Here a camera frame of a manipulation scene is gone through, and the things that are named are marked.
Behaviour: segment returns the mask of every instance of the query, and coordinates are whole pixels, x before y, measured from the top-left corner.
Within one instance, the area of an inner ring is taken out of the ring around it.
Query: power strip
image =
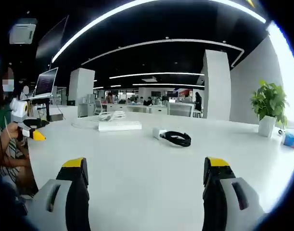
[[[99,131],[128,131],[140,130],[142,125],[139,121],[101,121],[99,122]]]

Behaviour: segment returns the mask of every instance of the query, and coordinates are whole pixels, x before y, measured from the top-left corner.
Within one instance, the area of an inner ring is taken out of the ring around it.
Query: face mask
[[[14,79],[2,80],[2,87],[4,92],[13,92],[14,90]]]

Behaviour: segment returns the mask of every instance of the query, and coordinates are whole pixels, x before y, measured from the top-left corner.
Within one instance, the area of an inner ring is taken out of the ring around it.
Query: curved led light strip
[[[70,46],[72,42],[74,42],[79,36],[81,36],[83,33],[85,33],[91,27],[97,25],[101,21],[105,20],[106,18],[109,18],[110,16],[113,16],[116,13],[119,13],[119,12],[124,11],[126,9],[129,9],[129,8],[132,8],[134,6],[138,6],[138,5],[141,5],[141,4],[144,4],[144,3],[148,3],[148,2],[151,2],[151,1],[158,1],[158,0],[135,0],[135,1],[129,2],[127,4],[124,4],[122,6],[119,6],[119,7],[115,8],[115,9],[103,14],[102,16],[98,17],[97,19],[93,20],[91,23],[89,23],[88,25],[83,27],[80,31],[78,31],[73,37],[71,37],[69,39],[69,41],[66,42],[60,48],[60,50],[55,54],[55,56],[53,57],[51,62],[52,63],[55,62],[55,60],[59,57],[59,55],[61,55],[61,53],[64,52],[64,50],[68,46]],[[241,5],[239,5],[239,4],[237,4],[237,3],[233,2],[233,1],[230,1],[230,0],[209,0],[209,1],[216,1],[216,2],[219,2],[219,3],[223,3],[225,5],[237,8],[237,9],[239,9],[239,10],[253,16],[254,18],[258,19],[262,23],[266,22],[266,20],[263,17],[261,17],[259,14],[255,13],[255,12],[249,10],[248,8],[246,8],[244,6],[241,6]]]
[[[134,83],[133,86],[146,86],[146,85],[169,85],[169,86],[185,86],[185,87],[200,87],[204,88],[204,86],[201,85],[191,85],[191,84],[177,84],[177,83]]]
[[[238,51],[241,51],[241,53],[238,55],[238,57],[233,61],[233,63],[231,64],[231,67],[234,67],[235,63],[241,58],[241,56],[244,54],[244,49],[236,47],[236,46],[232,46],[229,45],[227,43],[222,43],[222,42],[215,42],[215,41],[209,41],[209,40],[202,40],[202,39],[191,39],[191,38],[173,38],[173,39],[162,39],[162,40],[155,40],[155,41],[148,41],[148,42],[141,42],[141,43],[136,43],[136,44],[132,44],[132,45],[128,45],[126,47],[121,47],[112,51],[108,51],[106,53],[100,54],[98,56],[93,57],[92,59],[89,59],[88,61],[85,61],[84,63],[82,63],[82,65],[89,63],[95,59],[98,59],[100,57],[103,57],[107,54],[111,54],[114,53],[116,51],[121,51],[121,50],[125,50],[128,48],[133,48],[133,47],[138,47],[138,46],[144,46],[144,45],[149,45],[149,44],[155,44],[155,43],[162,43],[162,42],[200,42],[200,43],[208,43],[208,44],[214,44],[214,45],[219,45],[219,46],[223,46],[223,47],[229,47],[232,49],[236,49]]]
[[[123,76],[114,76],[109,77],[112,78],[122,78],[122,77],[130,77],[130,76],[152,76],[152,75],[190,75],[190,76],[204,76],[204,74],[199,73],[186,73],[186,72],[155,72],[155,73],[141,73],[141,74],[130,74]]]

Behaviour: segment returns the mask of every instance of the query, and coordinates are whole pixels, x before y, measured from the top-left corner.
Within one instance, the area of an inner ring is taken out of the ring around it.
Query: air conditioner
[[[31,44],[36,30],[35,18],[21,18],[11,28],[10,44]]]

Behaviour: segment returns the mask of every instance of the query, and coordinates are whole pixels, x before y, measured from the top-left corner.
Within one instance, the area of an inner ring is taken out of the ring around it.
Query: green leaves
[[[283,125],[287,124],[287,118],[284,115],[286,94],[281,86],[274,83],[267,83],[263,79],[259,80],[260,88],[253,92],[251,105],[259,120],[265,116],[276,117],[277,121]]]

